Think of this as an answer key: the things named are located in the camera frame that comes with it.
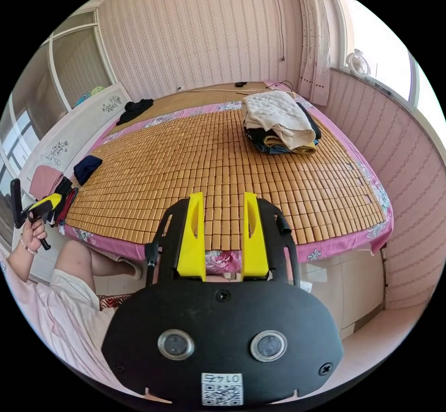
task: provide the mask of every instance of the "bracelet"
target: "bracelet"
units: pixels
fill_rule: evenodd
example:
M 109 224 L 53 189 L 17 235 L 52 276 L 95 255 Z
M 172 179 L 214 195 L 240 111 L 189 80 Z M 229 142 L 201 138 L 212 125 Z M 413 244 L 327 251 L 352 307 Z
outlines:
M 31 249 L 28 248 L 28 246 L 25 245 L 22 239 L 22 234 L 20 234 L 20 243 L 23 245 L 23 247 L 32 255 L 36 255 L 37 251 L 31 251 Z

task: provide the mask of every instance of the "bed headboard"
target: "bed headboard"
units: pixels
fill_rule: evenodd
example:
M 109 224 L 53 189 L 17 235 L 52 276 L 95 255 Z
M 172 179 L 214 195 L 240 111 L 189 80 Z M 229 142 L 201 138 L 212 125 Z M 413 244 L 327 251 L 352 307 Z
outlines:
M 129 101 L 128 93 L 118 82 L 72 109 L 42 138 L 26 161 L 19 174 L 23 190 L 28 192 L 34 171 L 41 164 L 70 177 L 74 166 L 116 123 Z

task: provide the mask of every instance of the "person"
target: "person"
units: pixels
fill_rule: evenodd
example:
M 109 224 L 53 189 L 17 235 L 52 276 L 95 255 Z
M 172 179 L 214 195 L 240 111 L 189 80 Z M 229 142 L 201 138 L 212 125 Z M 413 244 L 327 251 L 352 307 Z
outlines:
M 101 352 L 102 341 L 115 312 L 100 311 L 93 276 L 126 274 L 140 278 L 142 269 L 131 262 L 114 261 L 80 242 L 70 240 L 61 249 L 49 286 L 28 280 L 34 255 L 47 233 L 41 219 L 26 220 L 20 242 L 0 264 L 8 286 L 27 321 L 46 346 L 68 365 L 122 392 L 156 401 L 125 388 L 110 370 Z

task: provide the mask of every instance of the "white knit garment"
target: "white knit garment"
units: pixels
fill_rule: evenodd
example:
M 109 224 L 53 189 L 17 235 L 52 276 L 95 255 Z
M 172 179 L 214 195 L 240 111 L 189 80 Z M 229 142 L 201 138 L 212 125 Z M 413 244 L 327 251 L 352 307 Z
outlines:
M 290 149 L 304 146 L 316 139 L 305 113 L 284 91 L 268 91 L 242 99 L 246 128 L 273 130 Z

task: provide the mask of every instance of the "pink shirt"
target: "pink shirt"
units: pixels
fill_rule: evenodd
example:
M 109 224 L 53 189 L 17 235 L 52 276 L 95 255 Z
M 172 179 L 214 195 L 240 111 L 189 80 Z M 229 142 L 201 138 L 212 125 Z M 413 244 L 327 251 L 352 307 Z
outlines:
M 56 356 L 90 378 L 116 390 L 142 397 L 125 388 L 116 379 L 102 352 L 95 348 L 74 315 L 51 287 L 20 280 L 1 251 L 0 265 L 23 315 Z

